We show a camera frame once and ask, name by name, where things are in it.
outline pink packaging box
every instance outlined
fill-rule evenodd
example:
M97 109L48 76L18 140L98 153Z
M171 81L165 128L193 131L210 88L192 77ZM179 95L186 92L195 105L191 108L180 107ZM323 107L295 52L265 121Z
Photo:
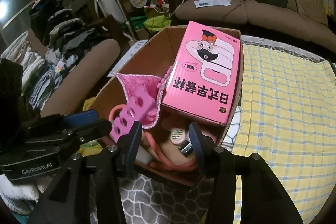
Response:
M240 40L190 21L166 86L168 108L226 124L235 92Z

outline metal bolt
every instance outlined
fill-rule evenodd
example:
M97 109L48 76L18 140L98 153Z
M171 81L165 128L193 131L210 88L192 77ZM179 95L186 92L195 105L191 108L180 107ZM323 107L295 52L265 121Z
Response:
M253 153L253 154L251 154L251 156L254 160L260 160L261 159L261 156L257 153Z
M116 146L116 145L110 145L107 149L110 152L114 152L114 151L116 151L118 149L118 146Z
M216 146L214 149L217 153L223 153L225 148L221 146Z
M75 153L75 154L72 154L71 158L73 160L78 160L80 157L82 157L82 154L80 153Z

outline yellow plaid cloth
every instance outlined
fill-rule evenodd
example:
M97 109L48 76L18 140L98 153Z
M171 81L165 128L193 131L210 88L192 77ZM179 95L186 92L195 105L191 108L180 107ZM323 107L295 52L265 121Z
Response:
M336 182L336 78L329 62L244 45L241 106L233 154L261 154L309 223ZM241 186L238 176L234 223Z

